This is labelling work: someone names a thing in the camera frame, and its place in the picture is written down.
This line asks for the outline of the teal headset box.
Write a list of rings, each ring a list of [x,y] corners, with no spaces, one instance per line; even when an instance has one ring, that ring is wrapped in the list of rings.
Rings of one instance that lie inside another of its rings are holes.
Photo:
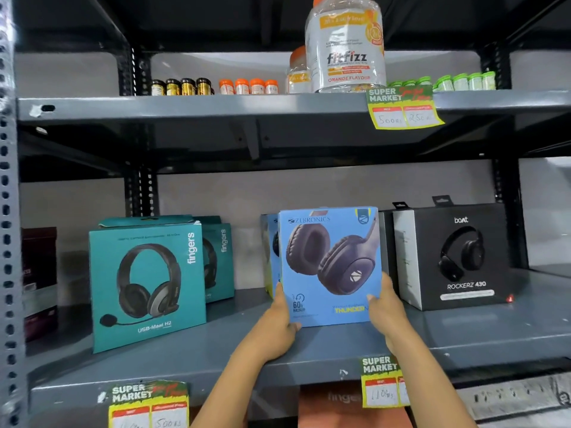
[[[207,322],[202,224],[116,217],[89,232],[94,353]]]
[[[232,232],[218,215],[194,216],[202,224],[206,303],[234,297]]]

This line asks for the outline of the small clear orange-lidded jar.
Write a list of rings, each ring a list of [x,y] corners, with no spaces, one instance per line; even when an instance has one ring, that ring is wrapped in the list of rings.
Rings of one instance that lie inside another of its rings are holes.
[[[310,73],[307,68],[306,49],[304,45],[295,49],[289,57],[287,93],[312,93]]]

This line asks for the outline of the blue headphone box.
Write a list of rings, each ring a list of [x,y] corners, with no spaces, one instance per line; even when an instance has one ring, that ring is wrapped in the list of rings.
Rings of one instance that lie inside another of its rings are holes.
[[[382,289],[379,210],[282,210],[280,281],[290,321],[303,327],[369,321],[367,295]]]
[[[281,258],[279,246],[279,214],[261,215],[261,240],[264,253],[264,287],[274,298],[274,289],[281,281]]]

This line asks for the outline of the large clear orange-lidded jar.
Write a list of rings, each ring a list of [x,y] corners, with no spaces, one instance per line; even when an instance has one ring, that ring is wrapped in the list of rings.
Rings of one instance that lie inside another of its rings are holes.
[[[387,85],[382,12],[374,0],[313,0],[305,49],[314,93]]]

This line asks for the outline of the dark maroon box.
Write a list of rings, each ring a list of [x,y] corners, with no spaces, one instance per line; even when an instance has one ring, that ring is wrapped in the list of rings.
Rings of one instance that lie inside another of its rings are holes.
[[[31,342],[58,327],[57,229],[22,229],[25,339]]]

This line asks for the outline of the yellow and green price tag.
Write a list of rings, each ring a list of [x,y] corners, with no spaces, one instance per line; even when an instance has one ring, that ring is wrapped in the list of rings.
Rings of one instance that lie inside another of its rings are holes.
[[[410,406],[403,372],[394,355],[365,357],[360,363],[363,408],[394,409]]]
[[[445,124],[437,113],[431,85],[371,88],[365,96],[377,130],[423,129]]]
[[[108,428],[189,428],[187,383],[156,380],[113,386]]]

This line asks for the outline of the orange box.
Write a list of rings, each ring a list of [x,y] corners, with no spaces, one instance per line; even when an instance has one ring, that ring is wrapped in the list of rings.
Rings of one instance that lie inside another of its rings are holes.
[[[300,387],[297,428],[413,428],[404,408],[362,406],[358,382]]]

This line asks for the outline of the person's right forearm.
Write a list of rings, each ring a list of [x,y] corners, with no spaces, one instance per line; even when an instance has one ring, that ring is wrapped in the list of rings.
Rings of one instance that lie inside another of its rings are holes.
[[[414,331],[386,335],[403,372],[417,428],[478,428],[452,383]]]

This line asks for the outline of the grey metal shelving rack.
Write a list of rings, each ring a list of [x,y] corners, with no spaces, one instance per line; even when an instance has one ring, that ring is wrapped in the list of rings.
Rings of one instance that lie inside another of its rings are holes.
[[[123,353],[113,352],[111,362],[94,365],[71,365],[64,371],[50,366],[51,377],[39,379],[29,388],[25,371],[23,342],[23,306],[16,290],[21,288],[17,269],[21,254],[17,233],[20,226],[18,181],[18,130],[24,127],[64,126],[71,145],[34,134],[30,147],[54,153],[56,157],[80,165],[92,166],[126,177],[127,213],[151,213],[151,187],[156,174],[167,171],[201,172],[249,170],[258,175],[261,169],[285,169],[295,165],[317,168],[336,163],[415,163],[467,160],[475,162],[476,147],[460,142],[463,136],[484,127],[496,126],[480,143],[485,158],[493,159],[495,199],[506,206],[509,246],[517,268],[528,267],[524,247],[523,203],[520,174],[516,164],[526,152],[535,153],[571,147],[571,140],[544,143],[532,133],[553,127],[571,126],[571,92],[519,92],[511,89],[508,55],[513,48],[526,45],[527,35],[539,21],[562,10],[571,0],[520,0],[508,7],[504,0],[381,0],[388,7],[388,42],[396,49],[475,49],[484,68],[496,68],[503,91],[498,97],[444,97],[438,107],[444,114],[460,117],[444,132],[430,134],[426,140],[405,145],[400,135],[396,143],[339,145],[326,137],[325,145],[310,141],[308,152],[301,146],[278,146],[278,154],[267,154],[275,147],[261,148],[260,121],[267,118],[287,122],[308,122],[321,126],[323,116],[340,121],[349,116],[368,117],[363,97],[272,97],[263,103],[253,99],[222,97],[177,100],[150,97],[150,55],[166,50],[218,49],[292,49],[301,44],[301,14],[294,13],[296,0],[245,1],[247,19],[237,20],[237,3],[231,8],[231,24],[215,26],[210,19],[214,8],[200,0],[0,0],[0,144],[7,152],[0,159],[0,212],[8,242],[6,257],[0,261],[0,301],[8,307],[3,332],[7,332],[6,356],[0,380],[4,402],[1,426],[25,426],[32,410],[55,410],[87,403],[90,394],[111,380],[119,379],[133,367],[136,379],[165,379],[151,374],[154,364],[146,355],[142,362],[131,364]],[[309,10],[311,0],[298,0],[302,11]],[[20,50],[77,52],[95,49],[118,49],[120,97],[45,98],[38,94],[21,98],[16,89],[14,55]],[[545,144],[539,149],[524,146]]]

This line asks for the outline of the black headphone box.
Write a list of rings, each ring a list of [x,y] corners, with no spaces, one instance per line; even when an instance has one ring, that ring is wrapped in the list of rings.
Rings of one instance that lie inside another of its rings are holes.
[[[396,295],[400,296],[393,210],[379,210],[378,215],[382,271],[389,275]]]
[[[401,299],[421,311],[514,302],[503,204],[432,199],[430,208],[393,203]]]

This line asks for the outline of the person's right hand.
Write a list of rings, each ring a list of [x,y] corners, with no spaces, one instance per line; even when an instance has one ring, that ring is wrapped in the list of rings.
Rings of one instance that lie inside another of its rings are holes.
[[[408,320],[403,303],[393,289],[392,280],[385,272],[382,273],[381,291],[378,296],[383,299],[381,315],[369,314],[369,319],[375,329],[383,334],[389,351],[400,355],[416,348],[418,335]]]

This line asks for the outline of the white power strip box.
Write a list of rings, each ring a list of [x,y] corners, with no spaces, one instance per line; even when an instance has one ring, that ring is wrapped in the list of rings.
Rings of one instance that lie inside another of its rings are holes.
[[[571,372],[457,389],[477,422],[571,407]]]

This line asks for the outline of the person's left hand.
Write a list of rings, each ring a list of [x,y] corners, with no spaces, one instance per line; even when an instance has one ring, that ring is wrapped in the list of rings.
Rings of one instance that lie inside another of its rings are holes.
[[[247,354],[260,364],[284,355],[295,341],[297,333],[289,333],[289,307],[282,283],[277,283],[274,299],[257,323],[241,342]]]

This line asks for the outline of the person's left forearm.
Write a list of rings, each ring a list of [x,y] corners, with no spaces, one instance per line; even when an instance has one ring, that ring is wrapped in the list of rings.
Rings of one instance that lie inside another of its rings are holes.
[[[268,360],[261,346],[239,345],[189,428],[242,428],[253,387]]]

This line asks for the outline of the row of green-lidded bottles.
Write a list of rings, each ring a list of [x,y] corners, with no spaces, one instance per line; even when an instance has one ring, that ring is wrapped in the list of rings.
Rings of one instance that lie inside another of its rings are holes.
[[[391,81],[389,86],[431,86],[434,93],[452,91],[496,91],[496,72],[484,71],[444,75],[435,80],[431,76]]]

